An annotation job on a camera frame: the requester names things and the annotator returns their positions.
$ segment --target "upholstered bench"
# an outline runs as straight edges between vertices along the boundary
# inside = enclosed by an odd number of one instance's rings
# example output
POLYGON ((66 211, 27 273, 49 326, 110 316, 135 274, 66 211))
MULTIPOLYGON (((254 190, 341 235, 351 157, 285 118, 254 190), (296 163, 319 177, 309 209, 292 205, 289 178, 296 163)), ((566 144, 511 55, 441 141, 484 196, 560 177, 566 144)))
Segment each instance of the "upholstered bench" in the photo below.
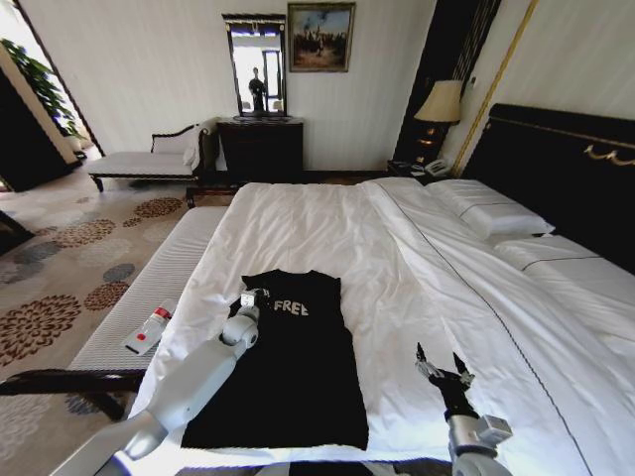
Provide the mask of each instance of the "upholstered bench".
POLYGON ((81 394, 112 419, 122 418, 124 409, 108 394, 136 392, 154 349, 138 356, 121 341, 164 299, 179 300, 226 209, 204 206, 184 215, 66 370, 14 375, 0 384, 0 395, 81 394))
POLYGON ((215 170, 220 152, 216 120, 174 134, 153 134, 150 152, 117 152, 84 165, 99 191, 103 178, 197 180, 215 170))

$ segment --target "patterned carpet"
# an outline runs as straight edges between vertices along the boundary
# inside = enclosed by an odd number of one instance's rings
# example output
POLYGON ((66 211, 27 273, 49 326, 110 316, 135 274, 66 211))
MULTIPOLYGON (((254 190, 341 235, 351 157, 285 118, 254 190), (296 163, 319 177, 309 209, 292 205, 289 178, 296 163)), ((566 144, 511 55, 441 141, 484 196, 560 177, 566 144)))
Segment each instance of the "patterned carpet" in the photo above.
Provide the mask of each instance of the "patterned carpet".
MULTIPOLYGON (((78 169, 0 193, 0 209, 37 235, 0 257, 0 381, 65 368, 188 211, 185 183, 104 186, 78 169)), ((0 474, 49 474, 108 422, 78 396, 0 397, 0 474)))

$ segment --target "potted plant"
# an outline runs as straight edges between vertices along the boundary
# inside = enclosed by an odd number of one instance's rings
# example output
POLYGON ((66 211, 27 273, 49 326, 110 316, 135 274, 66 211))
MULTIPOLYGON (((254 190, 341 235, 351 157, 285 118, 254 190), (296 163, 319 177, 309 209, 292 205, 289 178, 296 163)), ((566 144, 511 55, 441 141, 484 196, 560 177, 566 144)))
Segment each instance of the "potted plant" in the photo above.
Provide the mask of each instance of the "potted plant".
POLYGON ((73 151, 81 151, 80 140, 85 138, 77 132, 72 112, 64 107, 64 99, 60 96, 60 89, 49 80, 49 74, 54 73, 36 59, 29 57, 24 47, 18 46, 6 38, 0 40, 0 43, 7 50, 33 92, 36 93, 62 135, 67 137, 73 151))

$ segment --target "picture frame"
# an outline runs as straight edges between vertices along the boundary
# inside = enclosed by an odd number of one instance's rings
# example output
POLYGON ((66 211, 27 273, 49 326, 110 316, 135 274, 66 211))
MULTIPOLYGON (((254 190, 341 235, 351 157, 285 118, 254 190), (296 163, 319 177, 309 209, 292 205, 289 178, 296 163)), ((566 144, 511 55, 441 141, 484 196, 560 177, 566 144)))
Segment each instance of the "picture frame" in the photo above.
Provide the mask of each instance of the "picture frame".
POLYGON ((290 72, 348 72, 354 2, 289 3, 290 72))

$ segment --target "black headboard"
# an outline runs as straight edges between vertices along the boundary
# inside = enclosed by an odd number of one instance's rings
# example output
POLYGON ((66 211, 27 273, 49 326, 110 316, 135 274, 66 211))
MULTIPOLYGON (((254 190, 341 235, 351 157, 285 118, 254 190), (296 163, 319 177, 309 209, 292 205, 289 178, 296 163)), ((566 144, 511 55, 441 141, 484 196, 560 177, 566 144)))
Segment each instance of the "black headboard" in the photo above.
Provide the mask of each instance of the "black headboard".
POLYGON ((495 104, 461 177, 635 274, 635 121, 495 104))

